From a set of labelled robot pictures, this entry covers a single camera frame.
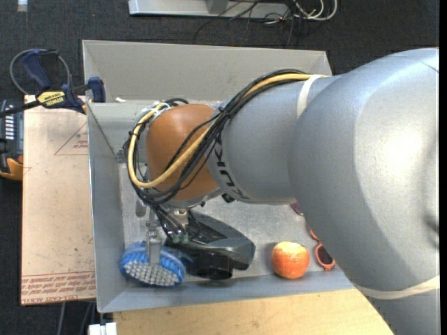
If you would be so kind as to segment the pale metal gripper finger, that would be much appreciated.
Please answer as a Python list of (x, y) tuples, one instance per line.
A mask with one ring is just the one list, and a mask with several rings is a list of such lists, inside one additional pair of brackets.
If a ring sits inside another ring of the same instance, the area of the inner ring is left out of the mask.
[(161, 258), (161, 238), (157, 230), (148, 230), (146, 234), (146, 254), (150, 265), (158, 265)]

